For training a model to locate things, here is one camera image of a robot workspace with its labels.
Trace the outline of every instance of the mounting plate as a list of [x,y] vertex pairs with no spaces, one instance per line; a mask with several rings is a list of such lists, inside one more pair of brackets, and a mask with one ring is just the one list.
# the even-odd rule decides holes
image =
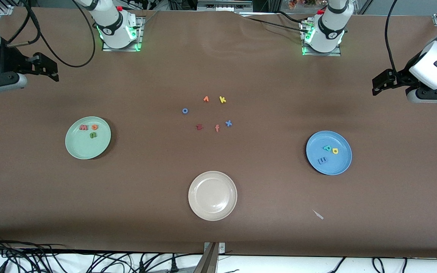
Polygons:
[[314,50],[313,48],[311,48],[310,45],[305,43],[305,41],[302,39],[301,40],[301,47],[302,47],[303,55],[332,56],[332,57],[340,57],[341,56],[340,45],[337,45],[335,47],[335,49],[331,52],[323,53],[323,52],[318,52],[318,51]]
[[14,7],[11,5],[5,5],[4,9],[0,8],[0,16],[11,15]]
[[[209,242],[206,242],[203,246],[203,252],[205,252],[205,250],[207,250],[208,245],[210,245]],[[225,242],[220,242],[218,244],[218,253],[219,254],[224,254],[225,253]]]

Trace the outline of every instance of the plate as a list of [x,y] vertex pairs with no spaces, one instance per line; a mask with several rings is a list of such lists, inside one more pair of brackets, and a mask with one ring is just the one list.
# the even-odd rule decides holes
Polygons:
[[197,176],[189,190],[192,211],[207,221],[227,217],[236,207],[237,188],[234,181],[220,171],[207,171]]
[[78,159],[91,159],[102,154],[111,142],[109,124],[97,116],[87,116],[75,121],[65,136],[65,147],[69,154]]
[[338,133],[320,131],[308,140],[307,157],[317,171],[338,175],[346,171],[352,163],[352,149],[347,140]]

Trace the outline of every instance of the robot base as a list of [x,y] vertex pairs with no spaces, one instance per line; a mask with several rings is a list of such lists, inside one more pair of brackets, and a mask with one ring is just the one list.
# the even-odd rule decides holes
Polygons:
[[[308,34],[312,31],[312,20],[313,18],[308,18],[307,23],[299,23],[300,29],[306,29],[309,31]],[[341,56],[341,50],[340,45],[337,45],[334,50],[330,52],[318,52],[314,50],[311,45],[305,42],[307,33],[301,33],[301,47],[302,47],[302,54],[303,55],[313,55],[313,56],[333,56],[333,57],[340,57]]]
[[102,44],[102,51],[110,51],[110,52],[139,52],[141,51],[141,44],[143,42],[143,35],[144,35],[144,22],[146,21],[145,17],[137,17],[135,21],[135,26],[141,26],[140,28],[136,29],[136,36],[137,38],[130,42],[129,45],[123,48],[115,49],[109,47],[106,43]]

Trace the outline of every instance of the table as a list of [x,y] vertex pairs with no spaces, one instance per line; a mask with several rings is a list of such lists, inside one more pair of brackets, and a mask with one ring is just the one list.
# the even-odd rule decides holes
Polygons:
[[[89,57],[78,10],[35,13],[64,60]],[[24,16],[4,17],[2,36]],[[217,241],[234,254],[437,256],[437,104],[412,104],[403,89],[371,95],[371,79],[390,66],[384,24],[353,16],[342,57],[316,57],[301,55],[294,31],[238,14],[161,12],[141,52],[99,50],[80,69],[59,63],[58,83],[28,76],[25,89],[0,93],[0,237],[96,250],[194,253]],[[428,17],[393,17],[398,68],[436,33]],[[29,23],[16,42],[34,35]],[[42,41],[21,51],[50,56]],[[84,116],[113,132],[98,159],[74,159],[64,146]],[[345,173],[321,175],[307,162],[305,144],[320,130],[349,141]],[[209,170],[238,190],[222,221],[203,221],[187,201]]]

